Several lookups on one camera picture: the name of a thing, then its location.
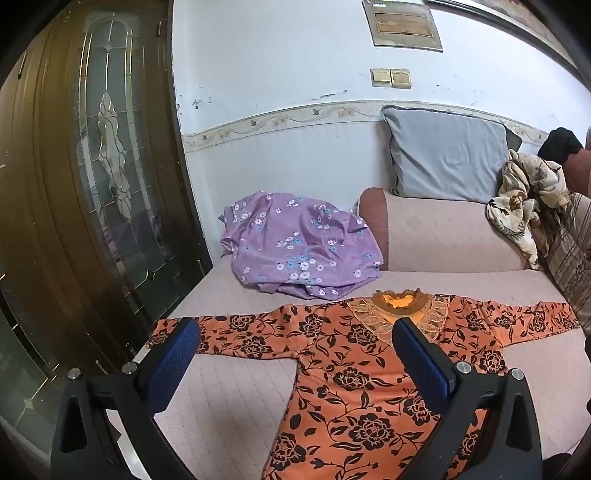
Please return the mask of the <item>framed wall picture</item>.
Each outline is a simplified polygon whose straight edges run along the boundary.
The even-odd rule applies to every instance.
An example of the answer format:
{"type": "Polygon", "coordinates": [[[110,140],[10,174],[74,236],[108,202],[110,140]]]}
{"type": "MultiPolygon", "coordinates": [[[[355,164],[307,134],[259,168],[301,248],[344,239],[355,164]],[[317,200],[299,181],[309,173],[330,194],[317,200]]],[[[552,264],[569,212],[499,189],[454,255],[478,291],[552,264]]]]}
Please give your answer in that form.
{"type": "Polygon", "coordinates": [[[363,1],[362,5],[376,47],[443,51],[428,6],[400,1],[363,1]]]}

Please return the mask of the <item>right beige wall switch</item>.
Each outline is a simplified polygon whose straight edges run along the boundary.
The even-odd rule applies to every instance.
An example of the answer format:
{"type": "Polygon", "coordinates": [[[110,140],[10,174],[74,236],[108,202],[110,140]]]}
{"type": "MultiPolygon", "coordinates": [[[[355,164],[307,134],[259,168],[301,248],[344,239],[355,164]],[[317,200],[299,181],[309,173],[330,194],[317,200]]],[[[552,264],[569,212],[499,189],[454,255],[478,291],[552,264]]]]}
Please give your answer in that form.
{"type": "Polygon", "coordinates": [[[390,70],[391,85],[397,89],[411,89],[412,77],[410,71],[407,69],[391,69],[390,70]]]}

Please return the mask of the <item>beige floral crumpled cloth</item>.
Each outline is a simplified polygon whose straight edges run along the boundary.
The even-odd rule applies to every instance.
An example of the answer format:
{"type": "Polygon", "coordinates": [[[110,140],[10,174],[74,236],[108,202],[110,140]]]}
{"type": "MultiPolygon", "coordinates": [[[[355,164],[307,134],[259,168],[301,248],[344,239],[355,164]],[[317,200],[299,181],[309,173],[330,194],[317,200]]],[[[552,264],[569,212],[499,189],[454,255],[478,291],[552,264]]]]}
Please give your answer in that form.
{"type": "Polygon", "coordinates": [[[532,270],[540,269],[536,236],[544,236],[540,213],[570,203],[563,168],[554,161],[509,150],[497,196],[485,208],[489,223],[512,242],[532,270]]]}

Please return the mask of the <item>black cloth item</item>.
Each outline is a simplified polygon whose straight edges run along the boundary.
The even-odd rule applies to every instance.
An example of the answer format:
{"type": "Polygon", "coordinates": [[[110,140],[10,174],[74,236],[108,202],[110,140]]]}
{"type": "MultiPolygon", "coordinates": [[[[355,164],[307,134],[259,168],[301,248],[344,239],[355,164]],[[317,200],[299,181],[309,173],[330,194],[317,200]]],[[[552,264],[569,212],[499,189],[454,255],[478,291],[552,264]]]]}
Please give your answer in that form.
{"type": "Polygon", "coordinates": [[[564,165],[570,155],[578,154],[583,148],[575,134],[559,127],[552,130],[538,151],[538,156],[546,161],[564,165]]]}

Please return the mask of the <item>purple floral cloth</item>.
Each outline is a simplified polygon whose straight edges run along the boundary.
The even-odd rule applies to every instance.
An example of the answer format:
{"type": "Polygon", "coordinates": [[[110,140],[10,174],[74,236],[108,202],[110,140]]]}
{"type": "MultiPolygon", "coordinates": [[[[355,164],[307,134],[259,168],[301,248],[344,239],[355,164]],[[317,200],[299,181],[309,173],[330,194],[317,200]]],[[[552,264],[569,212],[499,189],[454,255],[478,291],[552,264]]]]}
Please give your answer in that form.
{"type": "Polygon", "coordinates": [[[380,277],[384,257],[366,221],[329,202],[259,191],[219,220],[222,250],[247,288],[339,300],[380,277]]]}

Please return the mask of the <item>striped brown pillow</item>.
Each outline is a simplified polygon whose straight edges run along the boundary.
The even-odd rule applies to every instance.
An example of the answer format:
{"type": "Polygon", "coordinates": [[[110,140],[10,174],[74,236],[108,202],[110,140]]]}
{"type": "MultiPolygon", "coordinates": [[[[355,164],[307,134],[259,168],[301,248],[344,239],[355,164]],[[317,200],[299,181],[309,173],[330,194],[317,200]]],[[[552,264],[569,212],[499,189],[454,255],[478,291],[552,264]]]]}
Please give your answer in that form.
{"type": "Polygon", "coordinates": [[[590,198],[570,192],[569,204],[547,209],[543,223],[549,241],[546,265],[554,283],[590,336],[591,226],[590,198]]]}

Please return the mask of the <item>beige wall switch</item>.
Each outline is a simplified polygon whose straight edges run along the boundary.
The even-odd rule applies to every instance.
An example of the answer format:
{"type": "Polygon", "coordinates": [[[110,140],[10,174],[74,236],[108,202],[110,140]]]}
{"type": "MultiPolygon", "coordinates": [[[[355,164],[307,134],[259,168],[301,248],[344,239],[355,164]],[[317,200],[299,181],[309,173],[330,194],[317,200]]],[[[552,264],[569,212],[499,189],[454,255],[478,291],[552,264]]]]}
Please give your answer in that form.
{"type": "Polygon", "coordinates": [[[411,89],[412,77],[410,71],[407,69],[391,69],[390,70],[391,85],[397,89],[411,89]]]}
{"type": "Polygon", "coordinates": [[[370,80],[375,87],[390,87],[392,84],[391,72],[389,69],[372,68],[370,80]]]}

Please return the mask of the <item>brown wooden glass door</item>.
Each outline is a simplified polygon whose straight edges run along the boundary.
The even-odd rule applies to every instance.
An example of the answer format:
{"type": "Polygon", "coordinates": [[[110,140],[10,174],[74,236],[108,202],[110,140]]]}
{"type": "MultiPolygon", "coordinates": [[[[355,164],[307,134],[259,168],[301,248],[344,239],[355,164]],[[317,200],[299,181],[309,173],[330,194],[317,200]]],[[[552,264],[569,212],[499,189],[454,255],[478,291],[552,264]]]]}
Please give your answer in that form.
{"type": "Polygon", "coordinates": [[[67,372],[132,359],[211,269],[168,1],[60,1],[1,76],[1,427],[49,463],[67,372]]]}

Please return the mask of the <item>grey pillow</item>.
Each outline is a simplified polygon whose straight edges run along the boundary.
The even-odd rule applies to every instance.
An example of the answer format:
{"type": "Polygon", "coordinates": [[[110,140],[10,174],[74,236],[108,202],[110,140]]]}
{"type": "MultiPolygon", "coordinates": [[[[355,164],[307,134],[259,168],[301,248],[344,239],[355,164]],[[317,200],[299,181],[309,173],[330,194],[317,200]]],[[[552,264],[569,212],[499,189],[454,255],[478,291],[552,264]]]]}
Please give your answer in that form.
{"type": "Polygon", "coordinates": [[[391,132],[392,190],[405,198],[487,203],[509,151],[522,144],[503,124],[474,116],[394,105],[381,114],[391,132]]]}

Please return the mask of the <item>orange black floral blouse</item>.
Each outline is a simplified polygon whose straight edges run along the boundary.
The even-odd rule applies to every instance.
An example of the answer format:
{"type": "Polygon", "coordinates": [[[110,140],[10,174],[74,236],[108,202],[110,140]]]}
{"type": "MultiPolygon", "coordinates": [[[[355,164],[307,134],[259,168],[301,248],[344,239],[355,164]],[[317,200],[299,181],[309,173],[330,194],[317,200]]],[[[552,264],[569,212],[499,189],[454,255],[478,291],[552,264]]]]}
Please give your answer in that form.
{"type": "MultiPolygon", "coordinates": [[[[441,347],[482,373],[518,368],[508,347],[581,329],[564,299],[517,306],[435,294],[448,306],[441,347]]],[[[297,364],[258,479],[394,479],[438,422],[388,340],[356,315],[361,302],[294,299],[262,313],[188,316],[201,330],[197,356],[297,364]]]]}

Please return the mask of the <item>left beige wall switch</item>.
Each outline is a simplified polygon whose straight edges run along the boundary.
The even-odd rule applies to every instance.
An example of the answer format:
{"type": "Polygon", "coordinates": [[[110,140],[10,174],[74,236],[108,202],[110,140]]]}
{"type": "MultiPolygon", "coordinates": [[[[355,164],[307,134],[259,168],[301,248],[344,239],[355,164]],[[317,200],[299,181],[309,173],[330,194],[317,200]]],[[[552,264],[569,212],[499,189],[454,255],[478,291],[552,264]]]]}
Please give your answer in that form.
{"type": "Polygon", "coordinates": [[[392,84],[391,72],[389,69],[372,68],[370,80],[375,87],[390,87],[392,84]]]}

